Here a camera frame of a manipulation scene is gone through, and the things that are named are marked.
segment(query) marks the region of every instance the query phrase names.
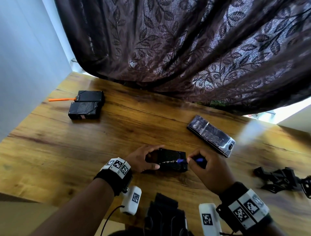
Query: hand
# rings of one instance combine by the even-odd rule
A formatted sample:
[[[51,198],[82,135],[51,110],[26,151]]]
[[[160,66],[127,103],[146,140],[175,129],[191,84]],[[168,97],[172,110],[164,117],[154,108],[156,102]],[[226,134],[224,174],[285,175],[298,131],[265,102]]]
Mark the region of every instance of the hand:
[[[164,145],[144,145],[138,148],[135,152],[129,154],[125,161],[127,161],[131,169],[137,172],[143,172],[144,170],[157,170],[160,168],[158,164],[148,163],[145,161],[146,155],[164,147]]]
[[[199,154],[207,160],[206,169],[202,169],[193,160],[193,157]],[[188,156],[187,162],[206,188],[217,195],[221,194],[236,182],[225,158],[215,152],[199,148]]]

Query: wood grain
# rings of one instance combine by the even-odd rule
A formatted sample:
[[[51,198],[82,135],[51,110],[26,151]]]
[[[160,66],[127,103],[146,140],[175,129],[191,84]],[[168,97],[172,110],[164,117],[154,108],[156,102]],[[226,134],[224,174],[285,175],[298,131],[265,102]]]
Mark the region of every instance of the wood grain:
[[[310,200],[302,192],[272,194],[259,189],[252,170],[291,167],[299,177],[311,174],[311,139],[304,132],[178,99],[124,87],[102,79],[71,73],[49,98],[72,97],[78,90],[103,90],[106,103],[100,120],[71,121],[70,101],[41,103],[0,143],[0,192],[61,206],[91,182],[110,159],[125,157],[142,144],[165,144],[184,151],[206,146],[186,129],[201,115],[236,141],[227,159],[237,179],[253,188],[289,235],[309,235]],[[157,192],[179,202],[194,235],[202,235],[200,203],[220,204],[192,171],[135,174],[132,185],[142,189],[135,216],[116,211],[112,220],[142,226]],[[116,197],[109,212],[122,202]],[[231,232],[225,222],[224,232]]]

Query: dark brown curtain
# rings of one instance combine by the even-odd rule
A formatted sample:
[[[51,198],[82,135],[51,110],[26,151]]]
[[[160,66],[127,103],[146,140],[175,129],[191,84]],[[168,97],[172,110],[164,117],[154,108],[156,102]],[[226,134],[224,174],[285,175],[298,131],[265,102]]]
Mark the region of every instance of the dark brown curtain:
[[[252,114],[311,95],[307,0],[56,0],[88,73]]]

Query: screwdriver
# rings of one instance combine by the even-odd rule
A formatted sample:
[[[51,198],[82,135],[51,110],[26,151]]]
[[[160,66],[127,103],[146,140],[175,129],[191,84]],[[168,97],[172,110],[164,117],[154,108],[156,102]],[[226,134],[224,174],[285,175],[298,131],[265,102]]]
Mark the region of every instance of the screwdriver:
[[[196,163],[200,163],[203,161],[206,161],[205,158],[198,158],[195,160]],[[177,164],[184,163],[184,164],[188,164],[187,159],[177,159],[175,161],[165,161],[165,162],[162,162],[161,164],[163,164],[163,163],[177,163]]]

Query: orange tab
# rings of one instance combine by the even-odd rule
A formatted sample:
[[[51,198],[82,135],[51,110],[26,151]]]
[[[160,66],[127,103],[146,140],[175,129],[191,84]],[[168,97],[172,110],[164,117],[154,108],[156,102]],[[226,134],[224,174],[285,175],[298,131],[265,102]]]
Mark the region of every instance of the orange tab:
[[[71,97],[71,98],[51,98],[49,101],[75,101],[77,98],[76,97]]]

